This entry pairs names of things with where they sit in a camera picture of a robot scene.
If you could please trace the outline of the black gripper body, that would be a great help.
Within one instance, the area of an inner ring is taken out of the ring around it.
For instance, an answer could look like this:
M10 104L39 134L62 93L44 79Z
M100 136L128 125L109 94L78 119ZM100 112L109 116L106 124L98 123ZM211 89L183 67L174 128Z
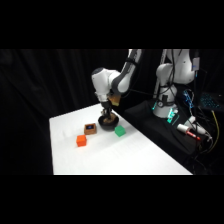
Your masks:
M107 113L110 113L112 111L112 102L108 97L102 96L100 98L100 103Z

